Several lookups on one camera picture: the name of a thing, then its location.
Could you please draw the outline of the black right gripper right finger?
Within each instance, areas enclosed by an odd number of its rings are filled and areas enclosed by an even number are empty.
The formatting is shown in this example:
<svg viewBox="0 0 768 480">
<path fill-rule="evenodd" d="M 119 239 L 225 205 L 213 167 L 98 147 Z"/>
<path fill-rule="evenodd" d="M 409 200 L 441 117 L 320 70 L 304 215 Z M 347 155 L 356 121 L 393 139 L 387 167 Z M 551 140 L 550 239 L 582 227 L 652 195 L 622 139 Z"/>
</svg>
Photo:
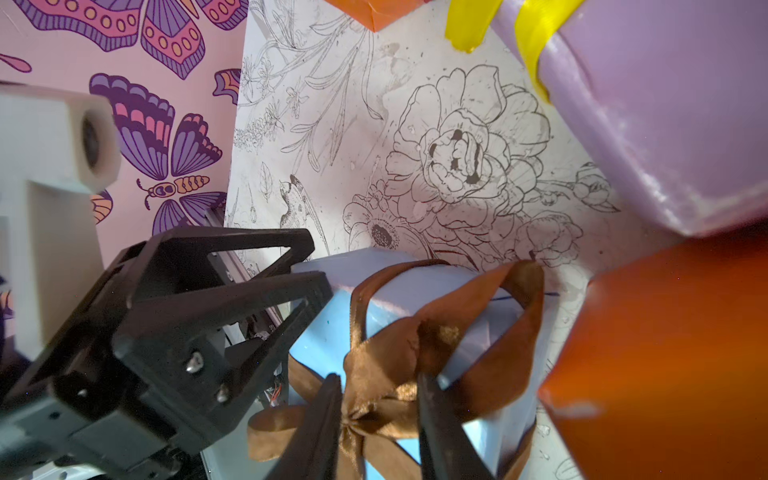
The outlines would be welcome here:
<svg viewBox="0 0 768 480">
<path fill-rule="evenodd" d="M 417 386 L 422 478 L 493 479 L 437 380 L 421 373 L 417 377 Z"/>
</svg>

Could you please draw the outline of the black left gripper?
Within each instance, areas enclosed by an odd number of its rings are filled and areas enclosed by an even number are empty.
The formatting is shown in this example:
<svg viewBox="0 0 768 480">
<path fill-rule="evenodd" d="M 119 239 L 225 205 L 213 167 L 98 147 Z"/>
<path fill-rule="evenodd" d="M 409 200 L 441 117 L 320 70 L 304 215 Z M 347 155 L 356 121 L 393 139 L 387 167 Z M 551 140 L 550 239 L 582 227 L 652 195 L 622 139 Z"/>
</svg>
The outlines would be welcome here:
<svg viewBox="0 0 768 480">
<path fill-rule="evenodd" d="M 64 457 L 111 479 L 170 479 L 180 463 L 130 399 L 134 381 L 88 305 L 105 278 L 91 198 L 121 168 L 100 96 L 1 87 L 1 276 L 15 319 L 1 327 L 1 475 L 24 479 Z M 225 283 L 215 254 L 285 252 Z M 198 453 L 231 433 L 332 297 L 306 229 L 176 227 L 129 249 L 115 356 L 140 399 Z"/>
</svg>

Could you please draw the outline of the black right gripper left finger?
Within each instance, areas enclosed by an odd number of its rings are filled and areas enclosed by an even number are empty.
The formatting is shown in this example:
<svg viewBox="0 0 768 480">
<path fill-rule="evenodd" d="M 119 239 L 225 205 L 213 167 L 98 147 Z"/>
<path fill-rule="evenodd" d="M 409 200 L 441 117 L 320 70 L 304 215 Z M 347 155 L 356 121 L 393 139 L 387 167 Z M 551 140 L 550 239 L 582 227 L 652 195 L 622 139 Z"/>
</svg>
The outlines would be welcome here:
<svg viewBox="0 0 768 480">
<path fill-rule="evenodd" d="M 340 377 L 330 374 L 266 479 L 332 480 L 336 477 L 341 402 Z"/>
</svg>

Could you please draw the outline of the large orange gift box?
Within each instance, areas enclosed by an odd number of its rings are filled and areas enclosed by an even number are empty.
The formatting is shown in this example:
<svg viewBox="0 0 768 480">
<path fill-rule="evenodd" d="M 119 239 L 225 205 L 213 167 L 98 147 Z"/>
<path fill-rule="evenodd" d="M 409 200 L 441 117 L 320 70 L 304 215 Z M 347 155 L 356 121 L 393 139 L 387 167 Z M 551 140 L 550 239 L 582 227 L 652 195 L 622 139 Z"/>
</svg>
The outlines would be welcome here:
<svg viewBox="0 0 768 480">
<path fill-rule="evenodd" d="M 596 276 L 539 391 L 586 479 L 767 475 L 767 227 Z"/>
</svg>

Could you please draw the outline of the lilac gift box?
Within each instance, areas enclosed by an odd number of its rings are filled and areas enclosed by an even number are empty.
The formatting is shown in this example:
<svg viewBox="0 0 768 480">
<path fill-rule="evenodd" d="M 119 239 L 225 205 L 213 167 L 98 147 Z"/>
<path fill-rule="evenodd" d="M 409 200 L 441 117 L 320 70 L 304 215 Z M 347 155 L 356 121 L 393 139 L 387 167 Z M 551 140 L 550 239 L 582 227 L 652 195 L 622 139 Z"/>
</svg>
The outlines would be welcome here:
<svg viewBox="0 0 768 480">
<path fill-rule="evenodd" d="M 644 219 L 704 237 L 766 218 L 765 2 L 587 1 L 538 71 Z"/>
</svg>

